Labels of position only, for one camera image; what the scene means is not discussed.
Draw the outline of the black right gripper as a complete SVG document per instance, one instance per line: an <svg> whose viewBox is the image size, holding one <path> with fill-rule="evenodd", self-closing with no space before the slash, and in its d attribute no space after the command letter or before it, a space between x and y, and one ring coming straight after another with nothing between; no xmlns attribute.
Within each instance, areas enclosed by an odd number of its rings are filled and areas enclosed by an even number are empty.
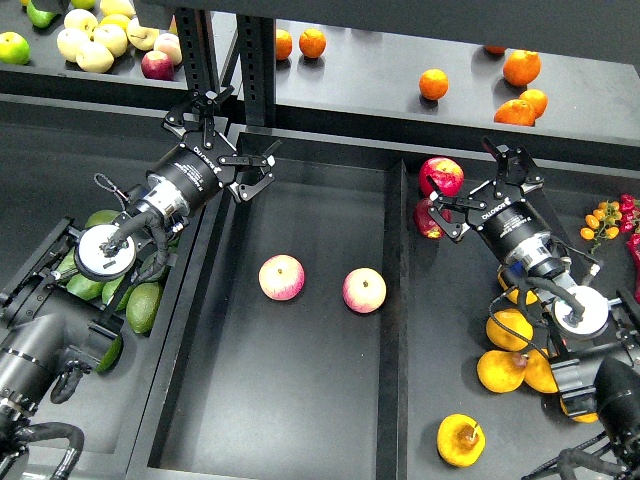
<svg viewBox="0 0 640 480"><path fill-rule="evenodd" d="M496 145L482 138L484 149L497 162L494 182L485 182L468 197L428 195L428 213L452 241L478 233L501 263L540 263L549 256L550 227L524 197L543 186L544 178L523 147Z"/></svg>

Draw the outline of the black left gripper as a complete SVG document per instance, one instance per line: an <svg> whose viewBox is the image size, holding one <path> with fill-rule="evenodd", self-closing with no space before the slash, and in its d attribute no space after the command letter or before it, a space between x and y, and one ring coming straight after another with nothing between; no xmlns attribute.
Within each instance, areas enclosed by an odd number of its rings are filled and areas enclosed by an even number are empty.
<svg viewBox="0 0 640 480"><path fill-rule="evenodd" d="M144 196L165 218L193 216L222 189L236 203L249 202L274 182L281 140L260 154L235 154L226 140L214 139L215 112L233 93L233 86L219 93L191 89L165 114L163 128L181 140L147 173L150 190ZM196 132L189 125L196 125Z"/></svg>

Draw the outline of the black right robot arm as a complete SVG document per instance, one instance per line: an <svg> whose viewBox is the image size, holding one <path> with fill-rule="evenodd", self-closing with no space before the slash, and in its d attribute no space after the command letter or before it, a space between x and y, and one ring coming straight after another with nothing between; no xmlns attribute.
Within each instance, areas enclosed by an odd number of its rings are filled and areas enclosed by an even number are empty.
<svg viewBox="0 0 640 480"><path fill-rule="evenodd" d="M606 444L566 448L530 473L573 479L579 468L613 479L639 476L639 305L625 289L613 297L592 285L602 263L575 248L542 191L544 177L522 147L482 140L496 171L464 194L459 179L429 164L419 185L431 220L459 242L476 233L499 263L504 290L490 321L536 351L572 419L597 415Z"/></svg>

